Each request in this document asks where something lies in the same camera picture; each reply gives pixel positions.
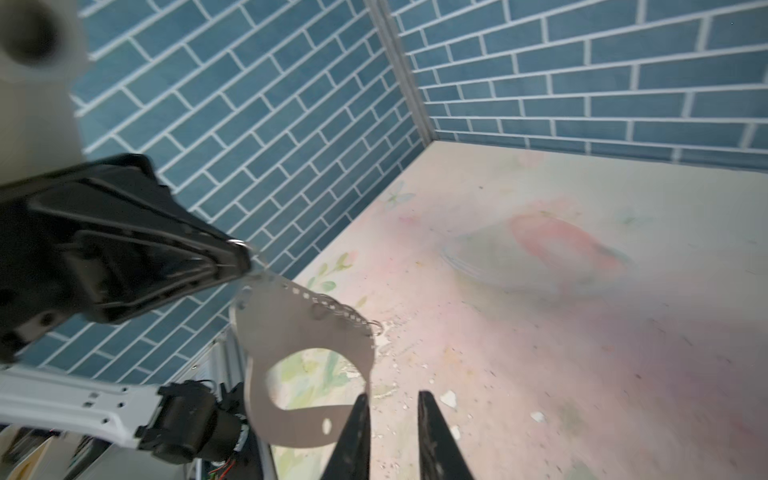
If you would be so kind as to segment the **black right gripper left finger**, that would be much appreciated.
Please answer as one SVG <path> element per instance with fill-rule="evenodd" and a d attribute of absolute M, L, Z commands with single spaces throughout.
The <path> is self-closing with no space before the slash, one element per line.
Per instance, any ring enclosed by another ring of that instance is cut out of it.
<path fill-rule="evenodd" d="M 321 480 L 370 478 L 371 415 L 368 395 L 360 394 L 344 425 Z"/>

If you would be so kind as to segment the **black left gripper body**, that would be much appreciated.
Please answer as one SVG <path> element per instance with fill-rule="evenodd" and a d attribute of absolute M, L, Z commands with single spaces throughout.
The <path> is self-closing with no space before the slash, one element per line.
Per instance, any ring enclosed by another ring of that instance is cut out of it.
<path fill-rule="evenodd" d="M 123 153 L 1 187 L 1 361 L 15 363 L 19 353 L 79 312 L 72 281 L 62 260 L 28 209 L 35 195 L 76 181 L 108 166 L 131 167 L 154 180 L 148 157 Z"/>

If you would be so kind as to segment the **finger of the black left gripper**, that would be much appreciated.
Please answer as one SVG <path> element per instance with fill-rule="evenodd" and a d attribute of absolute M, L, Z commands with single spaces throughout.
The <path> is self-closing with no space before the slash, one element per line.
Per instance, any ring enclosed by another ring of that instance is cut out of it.
<path fill-rule="evenodd" d="M 202 290 L 238 280 L 248 270 L 216 266 L 178 247 L 115 232 L 82 230 L 65 249 L 79 312 L 92 322 L 121 324 Z"/>
<path fill-rule="evenodd" d="M 221 268 L 251 268 L 248 251 L 229 244 L 233 238 L 186 211 L 166 186 L 135 166 L 93 165 L 68 174 L 28 205 L 39 214 L 178 247 Z"/>

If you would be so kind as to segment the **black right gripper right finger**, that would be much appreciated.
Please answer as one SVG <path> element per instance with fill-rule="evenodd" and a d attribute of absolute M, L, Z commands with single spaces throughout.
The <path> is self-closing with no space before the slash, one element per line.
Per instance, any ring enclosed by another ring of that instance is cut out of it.
<path fill-rule="evenodd" d="M 473 480 L 461 451 L 432 393 L 418 394 L 418 443 L 421 480 Z"/>

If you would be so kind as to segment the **silver keyring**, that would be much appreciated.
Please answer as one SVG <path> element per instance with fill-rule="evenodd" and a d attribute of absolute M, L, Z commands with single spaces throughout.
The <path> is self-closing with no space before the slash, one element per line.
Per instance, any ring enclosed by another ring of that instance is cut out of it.
<path fill-rule="evenodd" d="M 231 245 L 237 246 L 238 248 L 241 248 L 241 249 L 243 249 L 245 251 L 251 251 L 252 250 L 251 246 L 247 242 L 239 240 L 239 239 L 229 239 L 228 243 L 231 244 Z"/>

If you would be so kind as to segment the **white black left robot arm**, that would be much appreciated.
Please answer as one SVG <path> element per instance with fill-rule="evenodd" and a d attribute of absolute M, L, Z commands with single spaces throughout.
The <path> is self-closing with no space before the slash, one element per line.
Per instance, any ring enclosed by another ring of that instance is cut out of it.
<path fill-rule="evenodd" d="M 150 160 L 121 154 L 1 190 L 1 420 L 151 452 L 224 461 L 241 420 L 201 381 L 129 386 L 21 366 L 75 315 L 114 326 L 239 280 L 248 247 L 187 212 Z"/>

